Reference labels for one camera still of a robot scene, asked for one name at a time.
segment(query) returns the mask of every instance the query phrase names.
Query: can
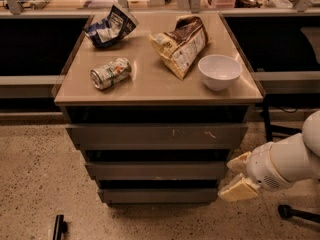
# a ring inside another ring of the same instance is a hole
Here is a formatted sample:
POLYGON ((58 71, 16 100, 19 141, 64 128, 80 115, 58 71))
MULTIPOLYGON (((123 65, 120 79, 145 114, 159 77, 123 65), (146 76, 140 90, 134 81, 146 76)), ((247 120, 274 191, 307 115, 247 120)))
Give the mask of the can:
POLYGON ((104 90, 127 78, 131 70, 127 58, 117 58, 106 65, 92 69, 90 78, 97 89, 104 90))

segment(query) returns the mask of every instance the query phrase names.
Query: cabinet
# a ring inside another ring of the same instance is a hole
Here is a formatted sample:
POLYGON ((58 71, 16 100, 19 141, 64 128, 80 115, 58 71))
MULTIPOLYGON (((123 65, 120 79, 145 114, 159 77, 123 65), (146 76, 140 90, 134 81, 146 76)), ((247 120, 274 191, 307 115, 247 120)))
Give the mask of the cabinet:
POLYGON ((245 68, 239 81, 215 93, 202 84, 197 61, 184 80, 176 78, 147 35, 174 29, 179 15, 136 12, 138 28, 112 49, 96 50, 84 40, 55 97, 107 204, 214 201, 250 108, 263 99, 215 13, 199 14, 210 43, 198 59, 210 53, 237 58, 245 68), (95 89, 90 70, 119 56, 131 62, 131 77, 95 89))

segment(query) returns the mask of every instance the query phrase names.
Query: white bowl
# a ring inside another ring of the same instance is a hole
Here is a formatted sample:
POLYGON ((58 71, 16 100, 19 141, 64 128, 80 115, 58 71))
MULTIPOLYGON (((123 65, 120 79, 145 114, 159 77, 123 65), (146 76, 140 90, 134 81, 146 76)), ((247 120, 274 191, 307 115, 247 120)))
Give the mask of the white bowl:
POLYGON ((242 73, 242 67, 235 59, 218 54, 203 57, 198 68, 202 82, 213 91, 230 87, 242 73))

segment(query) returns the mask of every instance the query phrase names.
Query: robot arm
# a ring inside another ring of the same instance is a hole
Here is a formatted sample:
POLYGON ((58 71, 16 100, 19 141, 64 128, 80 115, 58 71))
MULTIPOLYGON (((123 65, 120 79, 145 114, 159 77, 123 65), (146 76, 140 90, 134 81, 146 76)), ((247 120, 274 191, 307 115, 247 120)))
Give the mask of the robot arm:
POLYGON ((320 179, 320 111, 307 118, 302 134, 268 142, 227 166, 239 174, 218 193, 226 201, 254 198, 259 188, 278 191, 299 180, 320 179))

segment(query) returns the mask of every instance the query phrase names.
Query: snack bag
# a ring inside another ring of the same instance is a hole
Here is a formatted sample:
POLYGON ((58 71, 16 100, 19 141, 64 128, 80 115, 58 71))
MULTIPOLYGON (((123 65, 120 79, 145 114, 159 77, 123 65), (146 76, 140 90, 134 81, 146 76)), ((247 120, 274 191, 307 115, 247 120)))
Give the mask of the snack bag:
POLYGON ((172 32, 150 34, 149 41, 164 64, 181 80, 191 64, 208 43, 208 34, 197 16, 182 16, 177 19, 172 32))
POLYGON ((139 24, 137 19, 119 4, 114 4, 107 17, 84 28, 85 35, 97 48, 115 45, 139 24))

